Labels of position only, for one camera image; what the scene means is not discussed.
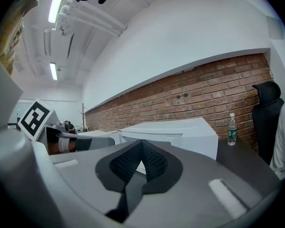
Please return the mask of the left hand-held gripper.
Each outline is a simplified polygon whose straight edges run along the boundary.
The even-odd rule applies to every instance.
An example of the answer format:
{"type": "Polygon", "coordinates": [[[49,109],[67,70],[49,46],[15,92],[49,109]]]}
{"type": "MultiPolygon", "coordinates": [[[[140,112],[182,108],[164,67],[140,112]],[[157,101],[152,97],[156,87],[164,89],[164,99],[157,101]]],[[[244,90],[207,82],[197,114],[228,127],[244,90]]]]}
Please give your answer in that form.
{"type": "Polygon", "coordinates": [[[75,138],[76,151],[90,151],[114,145],[111,137],[76,138],[65,129],[53,108],[36,99],[18,122],[20,130],[33,142],[44,144],[48,150],[48,140],[54,138],[75,138]]]}

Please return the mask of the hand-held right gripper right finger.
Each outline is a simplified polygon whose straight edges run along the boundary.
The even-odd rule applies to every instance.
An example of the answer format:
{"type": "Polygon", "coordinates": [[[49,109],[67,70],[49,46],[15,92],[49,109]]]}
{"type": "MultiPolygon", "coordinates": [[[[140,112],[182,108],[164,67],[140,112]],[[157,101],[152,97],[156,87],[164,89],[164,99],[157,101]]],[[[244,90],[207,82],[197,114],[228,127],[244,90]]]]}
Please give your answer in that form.
{"type": "Polygon", "coordinates": [[[280,181],[243,142],[219,141],[215,160],[172,145],[157,146],[182,162],[166,193],[142,195],[123,222],[130,228],[249,227],[270,206],[280,181]]]}

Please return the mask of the person's left hand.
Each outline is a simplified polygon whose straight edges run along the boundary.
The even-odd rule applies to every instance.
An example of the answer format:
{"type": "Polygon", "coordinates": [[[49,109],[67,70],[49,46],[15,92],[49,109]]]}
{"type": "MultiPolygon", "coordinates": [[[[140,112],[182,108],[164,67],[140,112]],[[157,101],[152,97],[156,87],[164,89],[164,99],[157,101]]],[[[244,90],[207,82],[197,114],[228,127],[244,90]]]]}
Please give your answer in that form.
{"type": "Polygon", "coordinates": [[[49,155],[69,153],[76,151],[75,138],[54,138],[47,141],[47,151],[49,155]]]}

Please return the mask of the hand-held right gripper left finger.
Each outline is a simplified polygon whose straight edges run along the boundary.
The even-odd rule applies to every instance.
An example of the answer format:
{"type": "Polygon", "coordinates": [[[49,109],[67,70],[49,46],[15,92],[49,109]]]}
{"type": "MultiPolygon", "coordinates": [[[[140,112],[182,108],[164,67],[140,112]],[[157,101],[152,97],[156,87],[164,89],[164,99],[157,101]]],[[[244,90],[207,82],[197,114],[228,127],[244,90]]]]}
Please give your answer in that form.
{"type": "Polygon", "coordinates": [[[142,215],[143,175],[132,164],[140,141],[52,155],[58,173],[84,203],[102,215],[142,215]]]}

